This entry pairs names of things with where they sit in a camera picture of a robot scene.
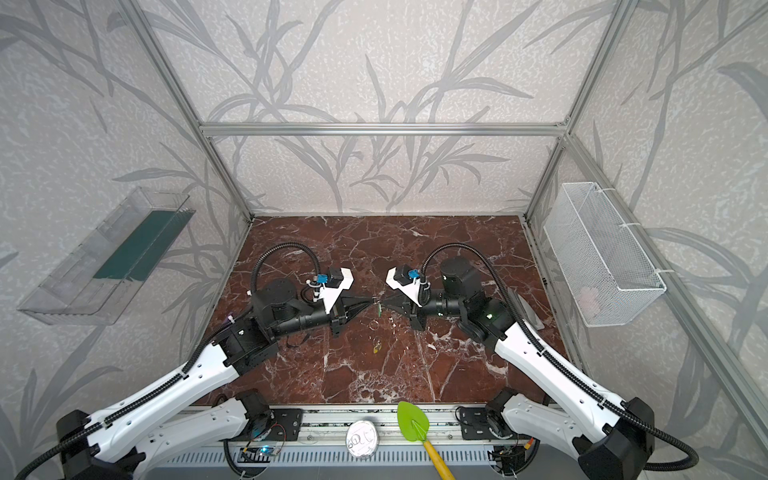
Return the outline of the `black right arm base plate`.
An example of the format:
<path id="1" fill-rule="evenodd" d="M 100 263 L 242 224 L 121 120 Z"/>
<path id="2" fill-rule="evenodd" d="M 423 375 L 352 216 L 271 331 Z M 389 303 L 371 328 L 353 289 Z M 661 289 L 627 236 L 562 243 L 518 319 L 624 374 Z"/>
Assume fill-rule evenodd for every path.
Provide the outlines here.
<path id="1" fill-rule="evenodd" d="M 463 440 L 502 440 L 506 437 L 503 418 L 485 407 L 457 406 L 454 417 Z"/>

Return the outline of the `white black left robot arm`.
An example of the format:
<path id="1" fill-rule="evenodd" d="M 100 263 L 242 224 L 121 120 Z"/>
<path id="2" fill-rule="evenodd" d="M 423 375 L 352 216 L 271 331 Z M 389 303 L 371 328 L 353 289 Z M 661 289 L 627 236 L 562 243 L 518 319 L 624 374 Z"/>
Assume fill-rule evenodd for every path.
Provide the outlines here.
<path id="1" fill-rule="evenodd" d="M 371 297 L 350 293 L 346 268 L 308 283 L 305 301 L 294 283 L 278 279 L 254 290 L 246 311 L 227 322 L 189 360 L 139 392 L 93 414 L 76 410 L 57 424 L 59 455 L 67 479 L 140 479 L 188 450 L 229 440 L 270 420 L 255 392 L 239 394 L 204 412 L 184 409 L 274 357 L 279 341 L 327 327 L 338 335 L 371 306 Z"/>

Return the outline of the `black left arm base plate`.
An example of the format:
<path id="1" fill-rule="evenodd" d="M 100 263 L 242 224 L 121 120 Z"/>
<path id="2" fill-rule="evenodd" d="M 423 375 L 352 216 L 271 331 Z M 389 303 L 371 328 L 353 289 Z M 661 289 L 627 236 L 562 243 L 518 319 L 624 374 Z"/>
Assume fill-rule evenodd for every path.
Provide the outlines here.
<path id="1" fill-rule="evenodd" d="M 299 408 L 271 409 L 246 423 L 239 440 L 295 442 L 298 440 L 304 411 Z"/>

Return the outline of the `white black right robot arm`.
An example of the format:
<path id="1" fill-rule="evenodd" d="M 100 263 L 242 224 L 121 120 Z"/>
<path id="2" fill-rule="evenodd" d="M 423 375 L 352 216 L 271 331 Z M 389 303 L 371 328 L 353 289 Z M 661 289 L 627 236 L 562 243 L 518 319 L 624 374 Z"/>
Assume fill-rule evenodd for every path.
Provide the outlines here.
<path id="1" fill-rule="evenodd" d="M 653 436 L 611 412 L 621 398 L 593 382 L 527 323 L 519 304 L 489 297 L 480 272 L 461 256 L 442 262 L 441 283 L 408 265 L 386 275 L 393 295 L 385 307 L 423 330 L 430 318 L 453 318 L 473 341 L 484 345 L 553 400 L 552 406 L 506 390 L 486 407 L 500 437 L 523 434 L 577 461 L 590 479 L 636 479 L 655 448 Z"/>

